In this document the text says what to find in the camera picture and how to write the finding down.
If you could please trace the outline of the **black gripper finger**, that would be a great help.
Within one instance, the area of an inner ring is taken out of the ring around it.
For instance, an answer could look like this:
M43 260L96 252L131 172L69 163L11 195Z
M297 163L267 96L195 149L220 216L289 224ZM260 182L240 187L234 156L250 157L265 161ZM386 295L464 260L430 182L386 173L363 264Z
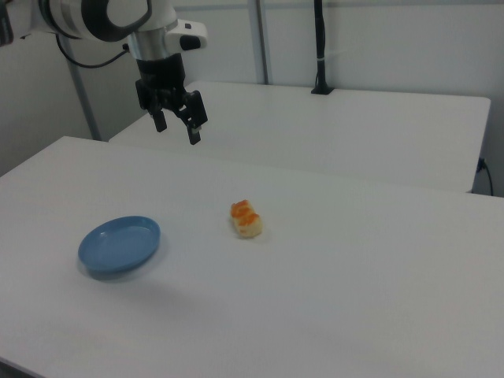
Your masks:
M191 145L201 141L200 131L208 121L206 108L199 91L186 92L182 95L182 106L175 112L187 128Z
M154 120L154 125L157 132L163 132L167 129L167 124L165 120L165 115L162 109L156 109L151 114L152 119Z

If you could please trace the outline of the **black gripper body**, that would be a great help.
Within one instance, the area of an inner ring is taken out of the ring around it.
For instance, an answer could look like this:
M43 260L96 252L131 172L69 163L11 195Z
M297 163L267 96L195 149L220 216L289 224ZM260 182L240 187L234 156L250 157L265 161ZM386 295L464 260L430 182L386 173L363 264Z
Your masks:
M181 54L156 61L137 60L140 79L135 82L140 107L154 114L167 109L188 115Z

